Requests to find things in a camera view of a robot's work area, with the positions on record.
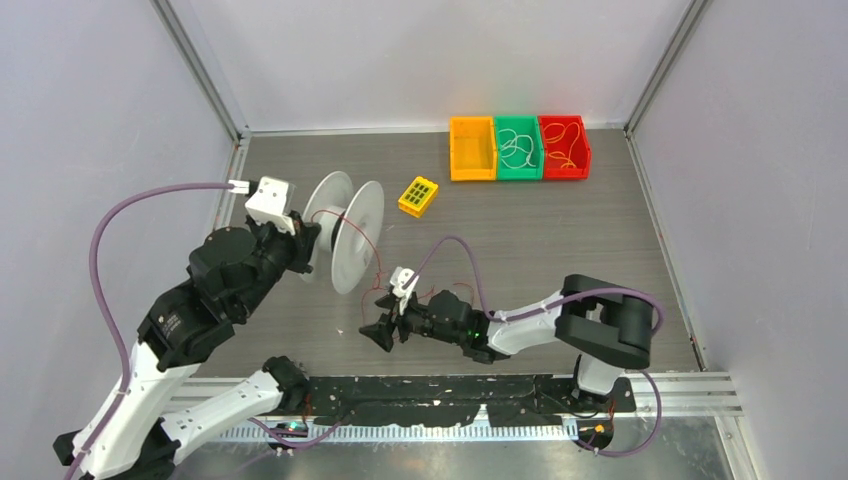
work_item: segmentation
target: orange wire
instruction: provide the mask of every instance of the orange wire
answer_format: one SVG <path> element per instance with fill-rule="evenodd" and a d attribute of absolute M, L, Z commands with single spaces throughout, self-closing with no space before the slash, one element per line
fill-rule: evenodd
<path fill-rule="evenodd" d="M 571 147 L 568 148 L 568 155 L 563 152 L 557 150 L 553 152 L 548 152 L 548 157 L 555 158 L 557 160 L 562 161 L 563 163 L 559 166 L 559 168 L 577 168 L 577 165 L 571 160 L 571 155 L 574 153 L 574 145 L 577 144 L 577 140 L 580 139 L 580 124 L 577 122 L 571 122 L 568 125 L 564 125 L 562 123 L 549 123 L 545 125 L 545 128 L 542 129 L 542 135 L 545 135 L 545 131 L 548 130 L 548 127 L 559 126 L 562 127 L 562 132 L 554 138 L 545 139 L 545 144 L 549 143 L 557 143 L 563 138 L 565 138 L 565 133 L 568 131 L 569 127 L 572 125 L 577 126 L 577 135 L 574 136 L 574 140 L 571 142 Z"/>

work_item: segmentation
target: wire bundle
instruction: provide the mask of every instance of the wire bundle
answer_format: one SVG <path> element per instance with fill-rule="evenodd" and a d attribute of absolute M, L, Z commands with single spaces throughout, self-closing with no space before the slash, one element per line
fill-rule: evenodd
<path fill-rule="evenodd" d="M 548 145 L 553 145 L 565 138 L 565 134 L 568 132 L 568 129 L 574 125 L 577 127 L 577 135 L 574 136 L 574 140 L 571 142 L 571 146 L 568 148 L 568 155 L 563 153 L 560 150 L 554 150 L 547 152 L 547 157 L 555 160 L 559 160 L 562 162 L 559 168 L 577 168 L 577 164 L 575 164 L 571 160 L 571 155 L 574 153 L 574 145 L 577 144 L 577 140 L 580 139 L 580 124 L 577 122 L 571 122 L 568 125 L 564 125 L 562 123 L 551 123 L 545 125 L 545 128 L 542 129 L 542 136 L 545 137 L 545 143 Z M 555 135 L 552 138 L 547 138 L 547 131 L 550 127 L 561 127 L 562 131 L 559 132 L 559 135 Z"/>
<path fill-rule="evenodd" d="M 533 151 L 534 151 L 534 147 L 535 147 L 535 145 L 533 145 L 533 137 L 531 137 L 530 135 L 524 135 L 524 134 L 519 135 L 518 132 L 516 132 L 515 130 L 513 130 L 511 128 L 504 128 L 504 129 L 501 129 L 501 130 L 498 131 L 498 135 L 501 135 L 501 134 L 504 134 L 504 133 L 507 133 L 507 134 L 512 133 L 512 138 L 498 146 L 498 150 L 499 150 L 498 157 L 501 159 L 501 163 L 503 164 L 503 166 L 505 166 L 506 168 L 512 169 L 512 170 L 518 170 L 519 168 L 524 168 L 524 167 L 535 168 L 536 165 L 533 165 L 533 163 L 530 161 L 533 158 Z M 529 142 L 529 144 L 530 144 L 529 150 L 521 147 L 518 144 L 518 140 L 522 139 L 522 138 L 526 138 L 527 141 Z M 505 154 L 505 152 L 507 150 L 510 150 L 509 155 Z M 513 157 L 518 152 L 523 152 L 526 155 L 524 157 L 524 163 L 522 163 L 521 165 L 510 165 L 506 161 L 506 159 Z"/>

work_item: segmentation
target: purple cable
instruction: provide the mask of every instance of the purple cable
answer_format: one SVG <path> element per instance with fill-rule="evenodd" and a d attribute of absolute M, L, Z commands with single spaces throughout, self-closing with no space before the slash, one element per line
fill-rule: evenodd
<path fill-rule="evenodd" d="M 582 300 L 582 299 L 588 298 L 588 297 L 595 297 L 595 296 L 599 296 L 599 295 L 625 295 L 625 296 L 628 296 L 628 297 L 638 298 L 639 300 L 647 302 L 657 311 L 657 323 L 651 329 L 651 336 L 656 335 L 657 332 L 660 330 L 660 328 L 662 328 L 663 324 L 665 323 L 665 308 L 662 306 L 662 304 L 660 304 L 659 300 L 657 300 L 655 297 L 653 297 L 652 295 L 649 295 L 647 293 L 640 292 L 638 290 L 633 290 L 631 288 L 624 288 L 624 287 L 594 288 L 592 290 L 586 290 L 585 292 L 579 292 L 579 293 L 567 295 L 565 297 L 560 297 L 560 298 L 554 300 L 553 302 L 545 305 L 544 307 L 539 307 L 539 308 L 536 308 L 536 309 L 533 309 L 533 310 L 530 310 L 530 311 L 527 311 L 527 312 L 524 312 L 524 313 L 519 313 L 517 315 L 513 315 L 511 317 L 506 317 L 504 319 L 495 318 L 493 315 L 491 315 L 489 313 L 490 309 L 489 309 L 488 305 L 486 304 L 486 297 L 483 295 L 483 280 L 480 276 L 480 269 L 477 267 L 477 258 L 474 256 L 474 252 L 471 251 L 471 247 L 468 245 L 468 243 L 465 240 L 463 240 L 461 237 L 458 237 L 456 235 L 446 235 L 441 240 L 436 242 L 435 245 L 433 245 L 433 248 L 431 248 L 430 251 L 427 252 L 427 255 L 424 256 L 424 260 L 421 261 L 421 264 L 418 266 L 418 269 L 415 270 L 415 273 L 412 274 L 412 277 L 410 277 L 410 279 L 406 282 L 406 284 L 403 285 L 404 288 L 408 287 L 416 278 L 418 278 L 419 275 L 421 275 L 421 271 L 424 270 L 424 267 L 427 265 L 427 262 L 430 261 L 430 258 L 433 256 L 434 253 L 436 253 L 436 250 L 438 250 L 438 248 L 446 240 L 455 240 L 457 243 L 462 245 L 462 248 L 465 249 L 465 253 L 468 254 L 468 258 L 469 258 L 469 260 L 471 260 L 471 268 L 474 270 L 474 280 L 477 283 L 477 295 L 480 297 L 480 308 L 483 310 L 483 313 L 486 315 L 486 318 L 488 318 L 491 321 L 513 322 L 513 321 L 517 321 L 517 320 L 524 320 L 526 318 L 532 317 L 533 315 L 545 313 L 548 310 L 562 306 L 566 303 L 576 302 L 578 300 Z M 599 455 L 602 455 L 602 456 L 605 456 L 605 457 L 616 457 L 617 458 L 617 457 L 627 457 L 627 456 L 639 453 L 639 452 L 645 450 L 646 448 L 648 448 L 648 446 L 651 443 L 653 443 L 654 439 L 657 436 L 657 433 L 660 430 L 660 425 L 662 424 L 662 400 L 660 399 L 659 388 L 657 387 L 657 384 L 654 381 L 654 379 L 651 378 L 651 376 L 648 374 L 647 371 L 640 370 L 639 373 L 641 373 L 642 375 L 645 376 L 646 379 L 648 379 L 648 383 L 650 383 L 651 388 L 654 389 L 654 396 L 657 399 L 657 421 L 654 423 L 654 429 L 651 431 L 650 435 L 648 435 L 648 438 L 646 438 L 645 441 L 642 442 L 642 444 L 639 445 L 636 448 L 633 448 L 631 450 L 621 451 L 621 452 L 607 452 L 607 451 L 599 450 L 598 451 Z M 594 450 L 594 447 L 592 447 L 588 443 L 584 442 L 583 440 L 578 439 L 577 443 L 580 446 L 582 446 L 583 448 L 587 448 L 589 450 Z"/>
<path fill-rule="evenodd" d="M 118 330 L 118 325 L 115 323 L 115 319 L 112 318 L 112 312 L 109 310 L 109 305 L 106 303 L 106 297 L 103 295 L 103 286 L 100 284 L 100 272 L 97 270 L 97 253 L 100 250 L 100 240 L 103 238 L 103 232 L 106 230 L 109 222 L 111 222 L 112 219 L 121 212 L 121 210 L 147 198 L 184 190 L 229 190 L 231 188 L 233 188 L 231 184 L 219 182 L 184 183 L 180 185 L 172 185 L 170 187 L 154 188 L 153 190 L 133 195 L 132 197 L 118 203 L 112 207 L 103 219 L 100 220 L 100 223 L 97 224 L 97 228 L 94 230 L 94 236 L 91 239 L 91 246 L 88 250 L 88 274 L 91 277 L 91 287 L 94 289 L 94 298 L 97 300 L 97 306 L 100 307 L 100 313 L 103 314 L 103 319 L 106 321 L 109 333 L 112 334 L 112 340 L 115 341 L 115 346 L 118 348 L 118 356 L 121 357 L 121 383 L 118 386 L 119 392 L 126 392 L 127 386 L 130 383 L 130 357 L 127 353 L 127 347 L 124 345 L 124 339 L 121 337 L 121 332 Z M 65 473 L 64 477 L 65 480 L 71 480 L 73 478 L 74 473 L 79 468 L 83 458 L 85 458 L 86 452 L 91 449 L 91 446 L 97 441 L 97 437 L 100 436 L 100 433 L 103 432 L 104 428 L 106 428 L 109 420 L 111 420 L 115 415 L 115 412 L 118 410 L 121 402 L 124 401 L 124 396 L 125 395 L 123 394 L 115 396 L 112 404 L 109 405 L 108 409 L 106 409 L 106 413 L 97 425 L 95 425 L 91 434 L 82 444 L 80 453 L 77 454 L 76 458 L 74 458 L 74 461 L 71 463 L 71 466 L 68 467 L 68 471 Z"/>
<path fill-rule="evenodd" d="M 286 447 L 295 448 L 297 450 L 306 450 L 307 448 L 314 447 L 315 445 L 321 443 L 322 440 L 324 440 L 325 438 L 332 435 L 333 432 L 335 432 L 336 429 L 338 429 L 342 425 L 341 423 L 337 423 L 337 424 L 333 425 L 332 427 L 330 427 L 326 432 L 322 433 L 321 435 L 318 435 L 317 437 L 313 438 L 312 440 L 307 440 L 305 442 L 290 442 L 290 441 L 286 440 L 285 438 L 277 435 L 277 433 L 274 432 L 273 428 L 269 427 L 268 425 L 265 425 L 264 423 L 262 423 L 261 421 L 255 419 L 255 418 L 248 419 L 248 422 L 251 422 L 251 423 L 255 424 L 256 426 L 258 426 L 259 428 L 261 428 L 262 430 L 264 430 L 265 433 L 268 434 L 268 436 L 270 436 L 271 438 L 276 440 L 280 445 L 285 445 Z"/>
<path fill-rule="evenodd" d="M 621 452 L 608 452 L 606 450 L 598 450 L 598 455 L 611 458 L 621 458 L 629 457 L 630 455 L 636 455 L 637 453 L 648 448 L 648 446 L 651 445 L 651 443 L 653 443 L 654 439 L 657 437 L 657 433 L 659 433 L 660 431 L 660 425 L 662 424 L 662 400 L 660 399 L 660 389 L 657 387 L 657 382 L 655 382 L 654 379 L 651 378 L 647 371 L 639 370 L 639 373 L 641 373 L 645 376 L 646 379 L 648 379 L 648 383 L 650 383 L 651 388 L 654 389 L 654 397 L 656 397 L 657 399 L 657 421 L 654 422 L 654 429 L 651 430 L 651 433 L 650 435 L 648 435 L 648 438 L 646 438 L 645 441 L 642 442 L 642 444 L 636 448 L 632 448 L 630 450 L 623 450 Z M 585 448 L 586 450 L 595 451 L 595 447 L 591 445 L 593 439 L 594 435 L 592 435 L 592 438 L 590 438 L 589 442 L 587 443 L 578 438 L 577 444 Z"/>
<path fill-rule="evenodd" d="M 432 258 L 433 254 L 436 253 L 436 250 L 438 250 L 439 247 L 443 243 L 445 243 L 445 241 L 447 241 L 447 240 L 456 241 L 457 243 L 462 245 L 462 248 L 465 249 L 465 253 L 468 254 L 468 259 L 471 260 L 471 268 L 472 268 L 472 270 L 474 270 L 474 281 L 477 284 L 477 295 L 480 297 L 480 308 L 483 310 L 483 314 L 486 315 L 486 318 L 488 318 L 490 321 L 493 321 L 493 322 L 513 322 L 513 321 L 516 321 L 516 320 L 523 320 L 525 318 L 532 317 L 533 315 L 537 315 L 539 313 L 544 313 L 547 310 L 551 310 L 553 308 L 559 307 L 560 305 L 563 305 L 563 304 L 566 304 L 566 303 L 569 303 L 569 302 L 576 302 L 578 300 L 582 300 L 582 299 L 587 298 L 587 297 L 594 297 L 594 296 L 598 296 L 598 295 L 627 295 L 629 297 L 638 298 L 639 300 L 643 300 L 643 301 L 651 304 L 651 306 L 654 307 L 654 309 L 657 311 L 657 324 L 651 330 L 652 334 L 657 333 L 657 331 L 660 329 L 660 327 L 662 327 L 663 323 L 665 323 L 665 308 L 663 308 L 663 306 L 660 304 L 660 302 L 656 298 L 654 298 L 651 295 L 648 295 L 647 293 L 643 293 L 643 292 L 640 292 L 638 290 L 633 290 L 633 289 L 630 289 L 630 288 L 623 288 L 623 287 L 606 287 L 606 288 L 595 288 L 595 289 L 592 289 L 592 290 L 586 290 L 585 292 L 575 293 L 573 295 L 568 295 L 566 297 L 559 298 L 557 300 L 554 300 L 550 304 L 545 305 L 544 307 L 539 307 L 539 308 L 530 310 L 528 312 L 519 313 L 517 315 L 513 315 L 511 317 L 506 317 L 504 319 L 496 318 L 491 313 L 489 313 L 491 311 L 491 309 L 489 308 L 488 304 L 486 303 L 486 296 L 483 293 L 483 279 L 480 276 L 480 269 L 477 266 L 477 257 L 474 256 L 474 252 L 471 251 L 471 247 L 468 245 L 468 243 L 465 240 L 463 240 L 461 237 L 458 237 L 456 235 L 446 235 L 441 240 L 436 242 L 435 245 L 433 245 L 433 248 L 431 248 L 430 251 L 427 252 L 427 255 L 424 256 L 424 260 L 421 261 L 421 264 L 415 270 L 415 273 L 413 273 L 412 277 L 410 277 L 409 280 L 403 285 L 404 288 L 406 288 L 410 284 L 412 284 L 412 282 L 415 281 L 415 279 L 418 278 L 421 275 L 421 271 L 424 270 L 424 267 L 430 261 L 430 258 Z"/>

